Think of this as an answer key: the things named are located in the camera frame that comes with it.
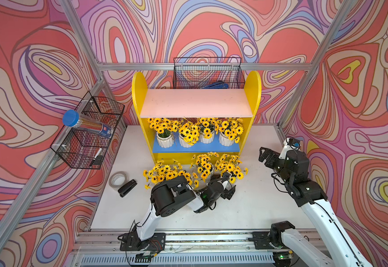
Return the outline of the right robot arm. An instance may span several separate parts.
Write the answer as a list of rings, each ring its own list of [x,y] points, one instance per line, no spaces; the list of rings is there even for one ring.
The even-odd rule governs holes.
[[[286,193],[313,223],[330,255],[312,245],[288,221],[272,224],[265,238],[270,246],[289,248],[310,267],[371,266],[338,220],[322,187],[309,178],[310,161],[304,152],[291,145],[280,153],[261,147],[259,161],[274,171],[273,179],[282,179]]]

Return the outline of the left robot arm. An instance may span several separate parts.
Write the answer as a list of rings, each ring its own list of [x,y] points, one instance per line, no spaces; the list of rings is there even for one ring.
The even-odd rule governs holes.
[[[134,222],[128,233],[118,236],[119,250],[163,251],[166,234],[156,232],[160,220],[186,206],[196,214],[214,210],[219,198],[230,200],[233,197],[236,186],[230,182],[231,178],[228,172],[213,175],[199,191],[194,190],[183,175],[158,183],[151,191],[150,205],[143,220]]]

